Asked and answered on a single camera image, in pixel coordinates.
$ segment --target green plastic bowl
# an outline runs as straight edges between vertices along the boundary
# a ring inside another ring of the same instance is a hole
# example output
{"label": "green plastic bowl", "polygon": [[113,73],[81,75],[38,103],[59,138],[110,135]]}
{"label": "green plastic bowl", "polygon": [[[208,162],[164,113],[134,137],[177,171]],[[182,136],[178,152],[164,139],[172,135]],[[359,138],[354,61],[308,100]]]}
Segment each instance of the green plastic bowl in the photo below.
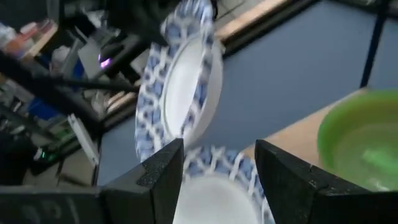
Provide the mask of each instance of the green plastic bowl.
{"label": "green plastic bowl", "polygon": [[318,152],[328,172],[369,190],[398,190],[398,91],[335,106],[320,125]]}

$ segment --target blue and white plate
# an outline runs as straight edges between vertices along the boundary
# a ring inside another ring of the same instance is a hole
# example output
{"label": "blue and white plate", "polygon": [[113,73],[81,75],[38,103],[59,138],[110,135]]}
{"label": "blue and white plate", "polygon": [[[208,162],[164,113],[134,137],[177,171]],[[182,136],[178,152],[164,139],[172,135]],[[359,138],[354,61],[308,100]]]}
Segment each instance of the blue and white plate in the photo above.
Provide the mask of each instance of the blue and white plate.
{"label": "blue and white plate", "polygon": [[185,152],[173,224],[274,223],[254,161],[223,147]]}
{"label": "blue and white plate", "polygon": [[216,111],[223,63],[212,17],[209,0],[182,1],[161,27],[169,46],[150,48],[136,110],[141,162],[175,138],[188,148]]}

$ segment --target blue floor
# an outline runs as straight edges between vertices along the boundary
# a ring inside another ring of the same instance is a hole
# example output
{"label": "blue floor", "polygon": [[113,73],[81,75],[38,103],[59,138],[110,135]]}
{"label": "blue floor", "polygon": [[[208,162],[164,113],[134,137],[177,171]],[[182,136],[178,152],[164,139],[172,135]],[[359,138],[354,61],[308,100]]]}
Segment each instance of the blue floor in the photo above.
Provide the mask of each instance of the blue floor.
{"label": "blue floor", "polygon": [[[375,16],[322,1],[224,61],[215,117],[198,145],[244,149],[359,87]],[[132,169],[134,118],[103,138],[98,185]]]}

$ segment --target water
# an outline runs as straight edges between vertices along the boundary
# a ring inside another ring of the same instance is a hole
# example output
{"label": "water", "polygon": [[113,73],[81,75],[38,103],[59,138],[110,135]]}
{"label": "water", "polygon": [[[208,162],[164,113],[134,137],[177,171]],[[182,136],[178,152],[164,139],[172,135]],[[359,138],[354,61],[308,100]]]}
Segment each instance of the water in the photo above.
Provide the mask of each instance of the water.
{"label": "water", "polygon": [[369,124],[336,145],[334,173],[372,191],[398,190],[398,123]]}

